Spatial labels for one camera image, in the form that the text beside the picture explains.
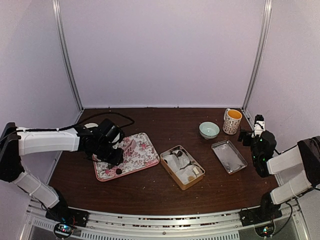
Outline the pink metal tongs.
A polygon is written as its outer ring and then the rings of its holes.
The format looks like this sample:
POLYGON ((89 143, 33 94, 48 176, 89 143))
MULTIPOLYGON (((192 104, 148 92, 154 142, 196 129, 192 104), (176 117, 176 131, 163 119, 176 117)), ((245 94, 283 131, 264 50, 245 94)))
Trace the pink metal tongs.
POLYGON ((123 155, 125 157, 131 156, 135 152, 136 145, 137 145, 136 141, 134 139, 131 140, 131 142, 123 148, 123 150, 124 150, 123 155))

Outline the bear print tin lid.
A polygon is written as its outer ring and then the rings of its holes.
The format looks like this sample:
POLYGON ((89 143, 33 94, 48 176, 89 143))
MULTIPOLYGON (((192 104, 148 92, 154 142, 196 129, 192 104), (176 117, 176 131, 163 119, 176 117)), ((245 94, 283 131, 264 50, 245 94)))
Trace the bear print tin lid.
POLYGON ((211 149, 229 175, 245 169, 247 161, 230 140, 224 140, 211 145, 211 149))

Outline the white chocolate piece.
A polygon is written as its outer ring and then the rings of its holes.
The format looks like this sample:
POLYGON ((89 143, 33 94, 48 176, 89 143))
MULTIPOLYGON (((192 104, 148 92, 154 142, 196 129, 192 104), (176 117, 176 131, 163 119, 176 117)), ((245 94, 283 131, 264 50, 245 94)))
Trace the white chocolate piece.
POLYGON ((198 169, 197 169, 196 167, 194 167, 192 170, 194 171, 194 173, 195 173, 196 175, 199 174, 199 171, 198 171, 198 169))

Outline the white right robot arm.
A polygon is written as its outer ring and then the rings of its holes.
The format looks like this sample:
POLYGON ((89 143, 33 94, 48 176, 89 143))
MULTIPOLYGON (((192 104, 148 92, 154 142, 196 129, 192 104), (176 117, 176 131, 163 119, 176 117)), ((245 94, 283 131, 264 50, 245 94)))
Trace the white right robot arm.
POLYGON ((259 220, 268 220, 282 203, 300 197, 320 184, 319 136, 300 140, 281 153, 276 151, 275 136, 265 129, 241 129, 238 141, 250 147, 252 163, 260 177, 280 176, 291 172, 286 181, 261 197, 260 206, 256 210, 259 220))

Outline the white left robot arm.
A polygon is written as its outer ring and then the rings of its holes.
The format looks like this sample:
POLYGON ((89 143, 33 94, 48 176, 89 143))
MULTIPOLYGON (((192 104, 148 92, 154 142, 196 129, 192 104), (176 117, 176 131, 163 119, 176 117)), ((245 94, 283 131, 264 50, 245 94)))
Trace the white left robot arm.
POLYGON ((0 179, 13 183, 37 198, 61 222, 72 218, 63 196, 24 169, 21 157, 46 152, 84 152, 112 166, 123 162, 124 150, 117 146, 125 134, 109 119, 63 128, 25 128, 6 124, 0 136, 0 179))

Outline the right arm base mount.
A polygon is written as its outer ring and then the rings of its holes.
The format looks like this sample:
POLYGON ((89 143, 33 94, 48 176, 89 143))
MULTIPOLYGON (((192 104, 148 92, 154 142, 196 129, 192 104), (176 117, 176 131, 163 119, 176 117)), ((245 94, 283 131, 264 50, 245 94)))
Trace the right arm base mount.
POLYGON ((239 218, 243 227, 256 225, 271 221, 273 218, 280 218, 281 204, 274 204, 269 192, 265 193, 260 200, 260 206, 254 208, 242 208, 239 218))

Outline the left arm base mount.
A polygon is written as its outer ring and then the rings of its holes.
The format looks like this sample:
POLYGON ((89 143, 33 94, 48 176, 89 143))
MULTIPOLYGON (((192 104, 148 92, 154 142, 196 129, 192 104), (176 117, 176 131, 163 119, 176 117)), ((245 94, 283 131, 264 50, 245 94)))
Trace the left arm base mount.
POLYGON ((58 196, 58 203, 53 207, 45 207, 45 217, 69 226, 86 227, 89 213, 84 210, 70 208, 63 195, 54 189, 58 196))

